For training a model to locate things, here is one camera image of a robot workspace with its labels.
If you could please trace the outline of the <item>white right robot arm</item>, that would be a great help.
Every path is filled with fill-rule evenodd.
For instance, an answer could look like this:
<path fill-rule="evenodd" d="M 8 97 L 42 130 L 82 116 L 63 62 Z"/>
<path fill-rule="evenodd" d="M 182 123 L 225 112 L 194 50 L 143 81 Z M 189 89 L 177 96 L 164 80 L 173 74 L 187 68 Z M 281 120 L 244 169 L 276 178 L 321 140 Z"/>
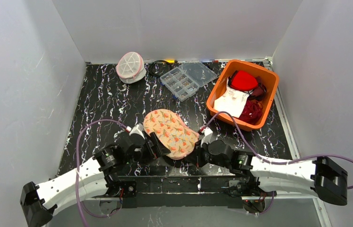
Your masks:
<path fill-rule="evenodd" d="M 299 192 L 329 204 L 347 205 L 348 173 L 329 157 L 292 161 L 256 156 L 251 151 L 234 150 L 221 140 L 197 142 L 187 161 L 202 167 L 213 164 L 230 173 L 247 177 L 249 186 L 261 192 Z"/>

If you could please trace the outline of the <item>floral mesh laundry bag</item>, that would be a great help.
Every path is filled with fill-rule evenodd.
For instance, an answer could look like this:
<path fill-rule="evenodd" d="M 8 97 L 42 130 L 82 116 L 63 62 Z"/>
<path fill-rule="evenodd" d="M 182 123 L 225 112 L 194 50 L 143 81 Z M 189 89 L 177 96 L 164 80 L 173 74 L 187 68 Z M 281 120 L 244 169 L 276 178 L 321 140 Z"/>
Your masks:
<path fill-rule="evenodd" d="M 199 134 L 190 129 L 178 114 L 167 109 L 149 112 L 143 126 L 147 134 L 156 134 L 160 142 L 170 150 L 167 157 L 173 160 L 188 156 L 198 142 Z"/>

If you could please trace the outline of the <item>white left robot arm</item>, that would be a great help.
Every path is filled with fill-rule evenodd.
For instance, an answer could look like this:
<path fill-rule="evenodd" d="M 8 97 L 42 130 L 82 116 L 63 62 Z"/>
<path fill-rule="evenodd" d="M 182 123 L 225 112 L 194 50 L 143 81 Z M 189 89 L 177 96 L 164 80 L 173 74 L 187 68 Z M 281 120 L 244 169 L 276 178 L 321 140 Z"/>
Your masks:
<path fill-rule="evenodd" d="M 129 134 L 93 156 L 79 167 L 43 183 L 23 186 L 20 205 L 29 227 L 42 227 L 65 208 L 97 196 L 119 199 L 135 197 L 134 181 L 117 177 L 124 166 L 133 161 L 151 162 L 170 154 L 155 133 Z"/>

